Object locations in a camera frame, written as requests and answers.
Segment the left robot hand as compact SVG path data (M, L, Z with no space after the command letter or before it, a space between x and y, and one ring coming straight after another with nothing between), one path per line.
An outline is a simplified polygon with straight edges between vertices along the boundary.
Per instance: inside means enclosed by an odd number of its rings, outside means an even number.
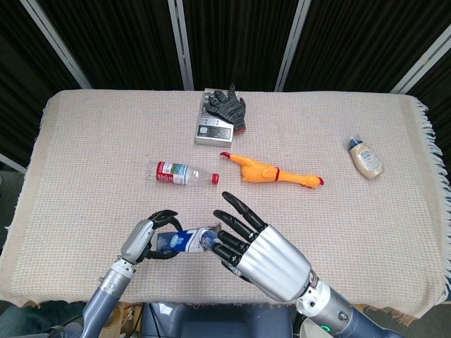
M176 257L178 252L160 252L152 250L152 238L157 229L172 225L177 231L183 228L176 218L177 212L172 210L162 210L153 213L147 219L141 220L136 224L124 245L121 247L121 256L123 259L133 265L141 263L145 258L154 260L168 260Z

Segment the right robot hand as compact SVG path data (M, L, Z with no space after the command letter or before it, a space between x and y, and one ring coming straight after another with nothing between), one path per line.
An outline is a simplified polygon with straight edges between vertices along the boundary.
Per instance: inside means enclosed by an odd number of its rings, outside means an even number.
M221 230L211 252L224 267L259 288L271 299L288 303L305 293L311 264L275 227L264 222L250 207L230 192L223 198L247 221L215 210L214 216L235 231Z

